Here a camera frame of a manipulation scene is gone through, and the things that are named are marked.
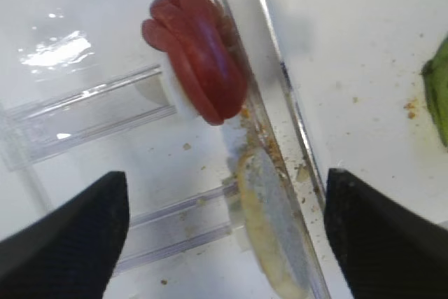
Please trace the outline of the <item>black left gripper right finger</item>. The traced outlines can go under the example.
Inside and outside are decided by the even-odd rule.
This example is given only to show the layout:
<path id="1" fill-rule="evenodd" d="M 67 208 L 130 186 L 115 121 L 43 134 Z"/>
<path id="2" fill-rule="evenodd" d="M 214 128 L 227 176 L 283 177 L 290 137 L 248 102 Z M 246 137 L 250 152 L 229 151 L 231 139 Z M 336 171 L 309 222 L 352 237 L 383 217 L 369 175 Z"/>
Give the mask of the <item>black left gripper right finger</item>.
<path id="1" fill-rule="evenodd" d="M 328 172 L 324 226 L 354 298 L 447 297 L 447 229 L 348 170 Z"/>

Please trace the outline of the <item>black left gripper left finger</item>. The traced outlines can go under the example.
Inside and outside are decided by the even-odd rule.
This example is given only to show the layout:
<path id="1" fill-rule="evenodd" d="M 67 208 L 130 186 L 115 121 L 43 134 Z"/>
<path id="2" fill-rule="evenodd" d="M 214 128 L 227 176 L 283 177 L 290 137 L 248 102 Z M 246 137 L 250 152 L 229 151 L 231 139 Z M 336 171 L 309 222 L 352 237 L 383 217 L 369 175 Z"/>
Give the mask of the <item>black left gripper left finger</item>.
<path id="1" fill-rule="evenodd" d="M 129 226 L 125 173 L 109 172 L 1 241 L 1 297 L 102 298 Z"/>

